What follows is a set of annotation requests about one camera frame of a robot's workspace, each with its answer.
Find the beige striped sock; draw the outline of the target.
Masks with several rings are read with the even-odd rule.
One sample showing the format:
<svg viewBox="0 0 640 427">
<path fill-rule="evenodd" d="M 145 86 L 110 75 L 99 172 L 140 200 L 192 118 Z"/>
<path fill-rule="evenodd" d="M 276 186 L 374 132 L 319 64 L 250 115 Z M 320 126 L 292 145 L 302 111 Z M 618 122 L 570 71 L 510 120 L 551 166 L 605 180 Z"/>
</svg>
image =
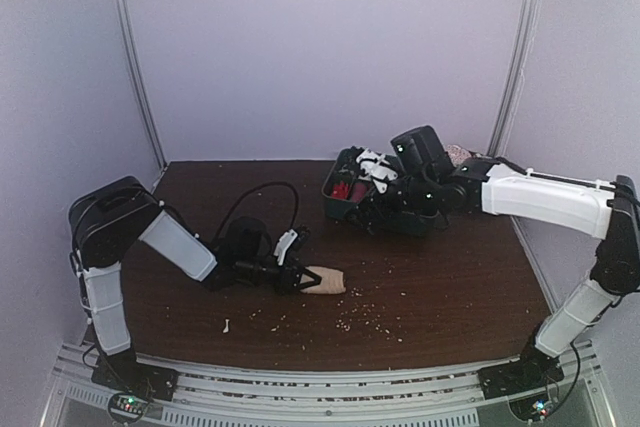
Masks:
<svg viewBox="0 0 640 427">
<path fill-rule="evenodd" d="M 313 295 L 340 295 L 346 292 L 344 272 L 338 269 L 322 267 L 322 266 L 309 266 L 315 267 L 317 271 L 322 275 L 322 284 L 317 287 Z"/>
</svg>

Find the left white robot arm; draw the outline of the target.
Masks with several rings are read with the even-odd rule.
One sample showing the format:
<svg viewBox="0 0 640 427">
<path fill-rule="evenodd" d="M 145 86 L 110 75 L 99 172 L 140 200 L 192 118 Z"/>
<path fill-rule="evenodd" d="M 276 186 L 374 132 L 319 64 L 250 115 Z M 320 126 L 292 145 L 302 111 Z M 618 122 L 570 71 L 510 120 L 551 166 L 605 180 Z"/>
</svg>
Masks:
<svg viewBox="0 0 640 427">
<path fill-rule="evenodd" d="M 177 210 L 157 199 L 134 177 L 119 179 L 70 208 L 71 264 L 81 283 L 84 309 L 109 356 L 106 376 L 123 391 L 137 389 L 144 371 L 124 352 L 132 348 L 121 288 L 122 263 L 144 243 L 209 291 L 235 284 L 271 285 L 284 294 L 328 293 L 341 276 L 296 257 L 309 231 L 291 225 L 273 239 L 264 222 L 227 214 L 211 241 L 190 229 Z"/>
</svg>

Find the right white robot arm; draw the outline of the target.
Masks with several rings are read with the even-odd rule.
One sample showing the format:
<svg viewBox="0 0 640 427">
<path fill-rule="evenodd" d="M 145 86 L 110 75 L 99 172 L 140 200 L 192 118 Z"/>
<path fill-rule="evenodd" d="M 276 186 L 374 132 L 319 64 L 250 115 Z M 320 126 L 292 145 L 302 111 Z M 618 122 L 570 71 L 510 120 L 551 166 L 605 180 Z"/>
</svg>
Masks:
<svg viewBox="0 0 640 427">
<path fill-rule="evenodd" d="M 513 366 L 519 387 L 535 387 L 551 360 L 600 315 L 639 290 L 639 200 L 633 181 L 587 181 L 523 168 L 504 157 L 469 154 L 454 162 L 435 130 L 396 136 L 391 156 L 350 149 L 345 167 L 368 183 L 347 220 L 369 232 L 400 214 L 445 219 L 468 210 L 522 217 L 572 229 L 598 240 L 595 263 L 563 305 L 544 320 L 533 347 Z"/>
</svg>

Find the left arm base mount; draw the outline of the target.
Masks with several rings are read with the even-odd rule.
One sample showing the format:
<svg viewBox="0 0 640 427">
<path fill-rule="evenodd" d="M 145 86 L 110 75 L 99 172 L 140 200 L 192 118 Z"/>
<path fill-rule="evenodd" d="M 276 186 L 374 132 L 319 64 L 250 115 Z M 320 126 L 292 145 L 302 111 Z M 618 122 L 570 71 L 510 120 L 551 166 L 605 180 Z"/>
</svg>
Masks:
<svg viewBox="0 0 640 427">
<path fill-rule="evenodd" d="M 100 364 L 91 375 L 94 384 L 133 394 L 145 400 L 171 401 L 179 373 L 170 368 L 135 364 L 114 374 L 106 364 Z"/>
</svg>

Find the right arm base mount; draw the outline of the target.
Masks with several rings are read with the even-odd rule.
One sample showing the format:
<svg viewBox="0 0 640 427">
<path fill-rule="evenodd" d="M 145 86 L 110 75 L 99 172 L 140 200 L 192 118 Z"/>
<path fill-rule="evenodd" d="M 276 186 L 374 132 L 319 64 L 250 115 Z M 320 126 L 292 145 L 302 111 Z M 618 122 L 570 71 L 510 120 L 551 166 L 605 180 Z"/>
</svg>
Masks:
<svg viewBox="0 0 640 427">
<path fill-rule="evenodd" d="M 549 381 L 560 382 L 564 379 L 564 372 L 554 359 L 519 359 L 482 368 L 477 375 L 486 400 L 543 388 Z"/>
</svg>

